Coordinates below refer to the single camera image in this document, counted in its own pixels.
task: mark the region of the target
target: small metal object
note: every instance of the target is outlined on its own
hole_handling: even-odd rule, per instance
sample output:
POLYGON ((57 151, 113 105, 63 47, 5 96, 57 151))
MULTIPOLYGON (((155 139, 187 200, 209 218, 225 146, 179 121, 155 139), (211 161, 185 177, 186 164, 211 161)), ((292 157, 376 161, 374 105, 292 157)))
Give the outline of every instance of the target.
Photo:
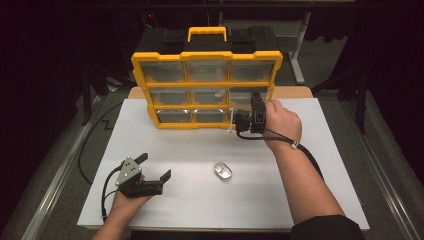
POLYGON ((219 162, 214 166, 214 172, 221 181, 228 182, 232 177, 232 172, 227 165, 223 162, 219 162))

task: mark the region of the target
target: dark background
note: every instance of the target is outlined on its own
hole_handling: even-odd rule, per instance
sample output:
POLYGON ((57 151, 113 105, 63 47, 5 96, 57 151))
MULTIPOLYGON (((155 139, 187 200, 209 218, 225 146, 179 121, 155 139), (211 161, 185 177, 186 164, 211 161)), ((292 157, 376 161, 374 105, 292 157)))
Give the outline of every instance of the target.
MULTIPOLYGON (((315 40, 324 36, 332 41, 349 36, 333 77, 355 66, 367 73, 369 90, 384 119, 424 182, 424 128, 420 118, 424 105, 422 12, 418 1, 402 1, 397 11, 316 12, 305 37, 315 40)), ((204 13, 151 14, 74 12, 60 1, 0 2, 0 231, 40 162, 76 114, 74 101, 82 93, 83 73, 88 73, 92 82, 102 82, 105 71, 129 78, 130 57, 143 24, 167 28, 208 24, 204 13)), ((260 13, 234 12, 226 16, 270 18, 260 13)), ((281 19, 297 16, 285 13, 281 19)), ((209 20, 216 25, 216 14, 211 14, 209 20)), ((351 81, 355 77, 332 87, 340 88, 351 81)))

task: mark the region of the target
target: white table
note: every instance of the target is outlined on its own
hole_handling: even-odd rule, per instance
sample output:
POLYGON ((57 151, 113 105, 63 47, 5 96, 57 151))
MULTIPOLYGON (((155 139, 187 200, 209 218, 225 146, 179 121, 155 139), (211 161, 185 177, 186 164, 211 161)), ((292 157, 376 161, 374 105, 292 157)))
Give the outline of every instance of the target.
MULTIPOLYGON (((302 144, 316 158, 346 215, 362 230, 369 229, 318 100, 280 101, 302 119, 302 144)), ((125 100, 78 225, 103 224, 100 198, 106 176, 127 156, 147 152, 149 159, 141 164, 146 180, 158 179, 168 169, 172 177, 163 195, 143 206, 130 229, 280 231, 293 226, 275 159, 263 141, 242 140, 225 129, 157 129, 146 107, 144 99, 125 100), (229 182, 214 174, 217 162, 233 171, 229 182)), ((107 192, 116 189, 117 176, 111 178, 107 192)), ((108 211, 112 199, 106 201, 108 211)))

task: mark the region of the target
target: black sleeve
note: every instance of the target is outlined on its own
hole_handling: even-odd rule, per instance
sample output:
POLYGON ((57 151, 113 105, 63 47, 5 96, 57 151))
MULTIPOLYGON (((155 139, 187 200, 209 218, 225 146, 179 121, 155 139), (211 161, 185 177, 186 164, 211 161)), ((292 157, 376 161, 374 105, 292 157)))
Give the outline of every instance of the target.
POLYGON ((340 215, 314 217, 293 226, 290 239, 365 239, 359 225, 340 215))

